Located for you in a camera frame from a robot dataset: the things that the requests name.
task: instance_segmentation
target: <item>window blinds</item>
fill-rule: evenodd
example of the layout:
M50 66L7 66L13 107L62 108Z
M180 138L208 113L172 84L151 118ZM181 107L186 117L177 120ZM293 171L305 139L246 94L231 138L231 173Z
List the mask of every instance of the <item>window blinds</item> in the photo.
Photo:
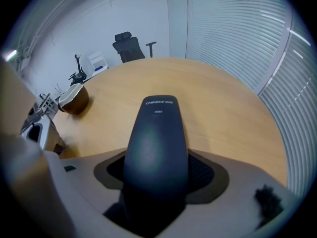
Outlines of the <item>window blinds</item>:
M280 128L288 157L288 187L308 192L317 169L316 47L300 17L293 13L283 61L260 94Z
M285 17L284 0L188 0L186 58L255 90L276 54Z

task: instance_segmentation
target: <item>wooden table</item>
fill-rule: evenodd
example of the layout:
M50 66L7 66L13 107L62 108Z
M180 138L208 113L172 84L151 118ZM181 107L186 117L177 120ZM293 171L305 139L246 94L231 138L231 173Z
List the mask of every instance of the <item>wooden table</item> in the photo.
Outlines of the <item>wooden table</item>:
M68 145L61 158L127 147L142 100L165 94L178 99L188 148L253 164L286 186L286 154L272 115L246 85L218 68L141 59L108 69L85 87L91 99L84 112L59 111L53 120Z

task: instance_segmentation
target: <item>black mesh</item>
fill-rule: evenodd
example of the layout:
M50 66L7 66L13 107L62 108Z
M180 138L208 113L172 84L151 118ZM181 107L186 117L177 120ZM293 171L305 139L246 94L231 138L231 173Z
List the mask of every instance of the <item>black mesh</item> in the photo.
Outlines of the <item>black mesh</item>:
M114 36L114 40L116 42L118 42L118 41L121 41L123 39L131 38L131 37L132 37L132 34L130 32L124 32L124 33L121 33L121 34L116 34Z
M120 53L122 62L128 62L145 58L142 50L140 49L138 38L125 37L118 39L112 46Z
M114 178L123 181L124 156L111 163L107 167L107 172ZM207 186L214 177L211 167L196 159L191 154L188 155L189 186L188 193L194 192Z

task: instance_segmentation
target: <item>beige surface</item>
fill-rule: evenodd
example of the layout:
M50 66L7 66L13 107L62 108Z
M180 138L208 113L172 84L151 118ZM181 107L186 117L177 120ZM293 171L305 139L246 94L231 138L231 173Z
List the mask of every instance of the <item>beige surface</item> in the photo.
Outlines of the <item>beige surface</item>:
M68 147L61 158L127 147L142 100L174 95L187 146L256 165L286 186L287 160L278 127L264 103L241 81L188 59L124 63L92 78L91 101L78 117L58 111L54 123Z
M0 58L0 133L19 135L33 104L27 89L10 64Z

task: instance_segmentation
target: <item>wooden bowl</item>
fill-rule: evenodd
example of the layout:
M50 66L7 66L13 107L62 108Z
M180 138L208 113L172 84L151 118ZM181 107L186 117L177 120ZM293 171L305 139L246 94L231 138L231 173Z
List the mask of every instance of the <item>wooden bowl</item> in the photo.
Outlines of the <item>wooden bowl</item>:
M74 84L60 97L58 108L70 115L79 115L88 103L87 89L82 84Z

